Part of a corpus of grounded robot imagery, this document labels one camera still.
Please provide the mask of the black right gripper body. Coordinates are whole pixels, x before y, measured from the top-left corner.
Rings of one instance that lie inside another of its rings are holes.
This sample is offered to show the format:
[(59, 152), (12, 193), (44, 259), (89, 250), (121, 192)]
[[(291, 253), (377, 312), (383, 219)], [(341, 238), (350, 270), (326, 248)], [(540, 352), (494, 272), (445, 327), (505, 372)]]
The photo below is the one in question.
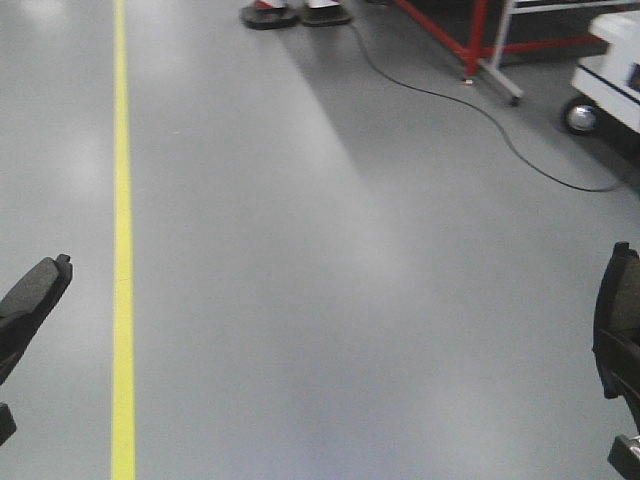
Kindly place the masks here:
[(616, 436), (607, 460), (623, 479), (639, 480), (639, 438)]

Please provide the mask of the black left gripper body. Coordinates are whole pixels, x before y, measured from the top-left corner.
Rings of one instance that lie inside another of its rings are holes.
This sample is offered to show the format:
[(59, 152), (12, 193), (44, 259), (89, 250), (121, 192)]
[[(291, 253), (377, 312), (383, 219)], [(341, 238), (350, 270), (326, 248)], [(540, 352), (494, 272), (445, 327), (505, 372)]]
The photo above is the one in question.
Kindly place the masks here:
[(6, 403), (0, 403), (0, 445), (4, 445), (17, 431), (13, 414)]

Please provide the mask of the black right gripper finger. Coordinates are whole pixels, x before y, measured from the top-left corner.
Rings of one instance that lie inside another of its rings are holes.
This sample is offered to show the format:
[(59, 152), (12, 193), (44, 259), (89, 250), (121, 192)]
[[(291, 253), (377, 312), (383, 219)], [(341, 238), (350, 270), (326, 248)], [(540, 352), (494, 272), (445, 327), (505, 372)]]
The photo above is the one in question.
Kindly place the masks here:
[(622, 397), (639, 429), (639, 345), (629, 337), (597, 328), (592, 351), (604, 397)]

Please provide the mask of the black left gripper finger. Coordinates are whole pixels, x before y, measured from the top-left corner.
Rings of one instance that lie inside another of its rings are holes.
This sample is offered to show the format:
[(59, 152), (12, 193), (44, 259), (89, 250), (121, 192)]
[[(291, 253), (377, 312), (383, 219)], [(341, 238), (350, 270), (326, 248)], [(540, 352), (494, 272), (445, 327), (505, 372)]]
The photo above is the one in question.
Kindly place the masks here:
[(4, 384), (24, 355), (50, 309), (40, 302), (28, 309), (1, 309), (1, 383)]

